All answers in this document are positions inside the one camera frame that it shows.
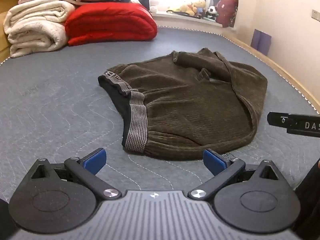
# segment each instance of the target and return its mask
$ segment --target purple box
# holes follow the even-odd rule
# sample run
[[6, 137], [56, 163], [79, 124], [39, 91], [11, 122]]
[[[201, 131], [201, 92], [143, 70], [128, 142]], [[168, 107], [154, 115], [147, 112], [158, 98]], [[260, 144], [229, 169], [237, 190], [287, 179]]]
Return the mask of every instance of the purple box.
[[270, 45], [271, 36], [255, 29], [251, 41], [251, 47], [267, 56]]

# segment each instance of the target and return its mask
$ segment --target wall outlet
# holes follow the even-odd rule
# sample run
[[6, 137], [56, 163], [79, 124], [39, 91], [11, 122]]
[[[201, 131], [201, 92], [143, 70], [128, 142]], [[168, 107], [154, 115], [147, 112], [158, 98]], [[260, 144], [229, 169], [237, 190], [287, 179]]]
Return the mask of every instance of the wall outlet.
[[311, 18], [316, 19], [316, 20], [320, 20], [320, 15], [317, 11], [312, 10], [312, 14], [311, 14]]

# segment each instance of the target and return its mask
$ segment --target black label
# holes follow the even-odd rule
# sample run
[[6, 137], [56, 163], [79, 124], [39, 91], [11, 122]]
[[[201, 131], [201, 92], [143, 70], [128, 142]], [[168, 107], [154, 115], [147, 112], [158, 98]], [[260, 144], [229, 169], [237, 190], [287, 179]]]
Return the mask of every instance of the black label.
[[299, 122], [299, 130], [320, 133], [320, 122]]

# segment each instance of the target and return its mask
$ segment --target gray mattress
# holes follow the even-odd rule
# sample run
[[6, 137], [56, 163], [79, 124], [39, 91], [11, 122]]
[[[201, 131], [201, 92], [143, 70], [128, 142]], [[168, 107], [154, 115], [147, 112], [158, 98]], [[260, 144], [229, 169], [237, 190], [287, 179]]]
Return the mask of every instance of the gray mattress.
[[227, 155], [251, 164], [271, 159], [292, 187], [298, 185], [320, 156], [320, 140], [271, 127], [267, 114], [316, 114], [311, 105], [269, 66], [224, 37], [159, 28], [151, 42], [66, 47], [9, 59], [0, 66], [0, 198], [10, 199], [37, 158], [61, 163], [98, 147], [107, 151], [107, 164], [98, 177], [122, 192], [190, 190], [211, 178], [202, 161], [169, 162], [127, 154], [121, 146], [122, 118], [98, 85], [98, 76], [114, 65], [203, 47], [221, 52], [230, 61], [252, 65], [268, 78], [255, 139]]

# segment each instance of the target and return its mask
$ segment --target teddy bear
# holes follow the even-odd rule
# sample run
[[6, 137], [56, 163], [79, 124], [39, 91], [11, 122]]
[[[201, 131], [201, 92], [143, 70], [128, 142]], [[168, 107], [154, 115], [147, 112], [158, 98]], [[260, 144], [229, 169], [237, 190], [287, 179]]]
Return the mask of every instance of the teddy bear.
[[212, 5], [212, 6], [210, 6], [210, 7], [208, 8], [205, 16], [206, 16], [208, 19], [211, 19], [211, 20], [214, 20], [214, 21], [215, 21], [215, 20], [217, 19], [217, 17], [219, 16], [219, 14], [218, 14], [216, 8]]
[[158, 7], [156, 5], [150, 5], [149, 12], [157, 13], [158, 12]]
[[196, 9], [196, 10], [193, 10], [194, 13], [197, 16], [201, 16], [204, 11], [206, 2], [205, 2], [205, 0], [197, 0], [197, 1], [193, 2], [191, 5], [192, 5], [193, 9], [194, 8]]
[[186, 12], [188, 13], [190, 16], [194, 16], [195, 15], [195, 11], [196, 9], [194, 9], [194, 7], [192, 6], [191, 2], [184, 2], [181, 6], [180, 6], [180, 12]]
[[174, 12], [179, 12], [180, 11], [180, 6], [181, 6], [181, 3], [173, 3], [168, 7], [167, 10], [174, 11]]

